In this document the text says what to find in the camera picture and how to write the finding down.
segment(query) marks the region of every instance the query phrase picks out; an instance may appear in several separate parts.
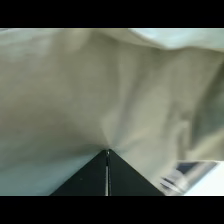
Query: cloth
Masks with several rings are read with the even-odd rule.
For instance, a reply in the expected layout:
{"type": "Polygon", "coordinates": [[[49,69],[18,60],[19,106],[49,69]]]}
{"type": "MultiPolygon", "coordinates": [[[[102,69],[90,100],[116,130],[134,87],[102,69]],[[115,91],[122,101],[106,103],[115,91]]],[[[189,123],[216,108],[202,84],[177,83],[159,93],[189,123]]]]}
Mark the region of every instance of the cloth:
{"type": "Polygon", "coordinates": [[[198,46],[193,31],[174,46],[136,28],[0,30],[0,195],[49,195],[105,148],[157,187],[178,160],[222,160],[223,29],[195,30],[198,46]]]}

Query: wrinkled fabric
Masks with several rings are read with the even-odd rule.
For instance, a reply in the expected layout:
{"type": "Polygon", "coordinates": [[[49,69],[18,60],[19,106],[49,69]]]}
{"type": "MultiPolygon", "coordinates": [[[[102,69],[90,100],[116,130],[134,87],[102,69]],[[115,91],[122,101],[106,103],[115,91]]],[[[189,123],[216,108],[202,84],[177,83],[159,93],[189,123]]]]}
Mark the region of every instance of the wrinkled fabric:
{"type": "Polygon", "coordinates": [[[105,148],[155,186],[177,160],[223,160],[223,29],[212,40],[0,31],[0,195],[49,195],[105,148]]]}

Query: white surface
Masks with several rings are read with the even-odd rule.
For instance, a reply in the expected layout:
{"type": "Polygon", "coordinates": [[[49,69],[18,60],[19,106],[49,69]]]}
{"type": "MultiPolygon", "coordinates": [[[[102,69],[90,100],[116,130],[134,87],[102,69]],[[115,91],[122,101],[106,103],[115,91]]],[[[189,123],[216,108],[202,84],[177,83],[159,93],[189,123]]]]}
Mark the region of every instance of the white surface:
{"type": "Polygon", "coordinates": [[[224,196],[224,163],[212,169],[184,196],[224,196]]]}

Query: black triangular object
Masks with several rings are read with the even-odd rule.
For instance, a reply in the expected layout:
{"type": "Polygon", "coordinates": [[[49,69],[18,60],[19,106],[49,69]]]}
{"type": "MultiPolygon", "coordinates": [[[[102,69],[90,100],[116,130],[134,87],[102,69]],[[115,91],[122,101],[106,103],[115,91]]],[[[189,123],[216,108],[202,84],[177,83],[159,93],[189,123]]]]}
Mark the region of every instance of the black triangular object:
{"type": "Polygon", "coordinates": [[[164,196],[114,151],[109,150],[109,196],[164,196]]]}
{"type": "Polygon", "coordinates": [[[100,152],[51,196],[105,196],[106,151],[100,152]]]}

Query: beige fabric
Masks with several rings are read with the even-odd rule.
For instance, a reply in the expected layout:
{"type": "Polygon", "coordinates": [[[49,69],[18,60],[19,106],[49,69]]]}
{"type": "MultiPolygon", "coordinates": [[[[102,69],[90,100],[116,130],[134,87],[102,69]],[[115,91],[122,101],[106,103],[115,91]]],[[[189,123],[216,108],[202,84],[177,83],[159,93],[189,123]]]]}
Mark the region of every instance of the beige fabric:
{"type": "Polygon", "coordinates": [[[223,159],[221,147],[190,150],[223,53],[160,50],[121,31],[0,33],[0,195],[48,195],[102,148],[155,185],[178,159],[223,159]]]}

